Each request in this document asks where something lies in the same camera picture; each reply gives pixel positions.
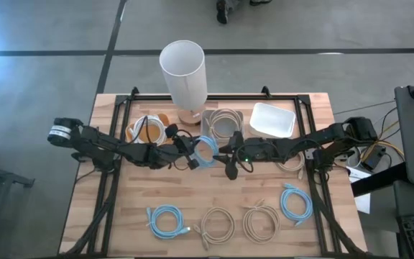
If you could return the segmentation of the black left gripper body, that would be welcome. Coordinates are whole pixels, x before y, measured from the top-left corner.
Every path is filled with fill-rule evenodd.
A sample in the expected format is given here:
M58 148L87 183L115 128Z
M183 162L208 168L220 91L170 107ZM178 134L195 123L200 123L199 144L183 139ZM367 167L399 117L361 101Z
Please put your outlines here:
M161 169L165 166L171 167L179 158L185 158L189 169L193 170L199 166L199 162L191 155L195 150L191 145L199 143L198 137L192 136L185 129L179 129L176 124L170 124L165 129L165 134L172 140L172 144L159 145L152 147L149 151L149 167L151 169Z

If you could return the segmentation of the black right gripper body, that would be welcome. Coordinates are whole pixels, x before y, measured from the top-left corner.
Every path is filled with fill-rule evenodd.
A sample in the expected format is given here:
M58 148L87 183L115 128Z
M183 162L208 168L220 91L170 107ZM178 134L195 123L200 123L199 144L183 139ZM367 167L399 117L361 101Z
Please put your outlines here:
M233 146L229 162L226 164L225 173L229 180L235 180L238 176L237 164L246 172L252 173L253 162L277 162L277 147L270 141L253 137L244 139L240 131L235 131L227 144Z

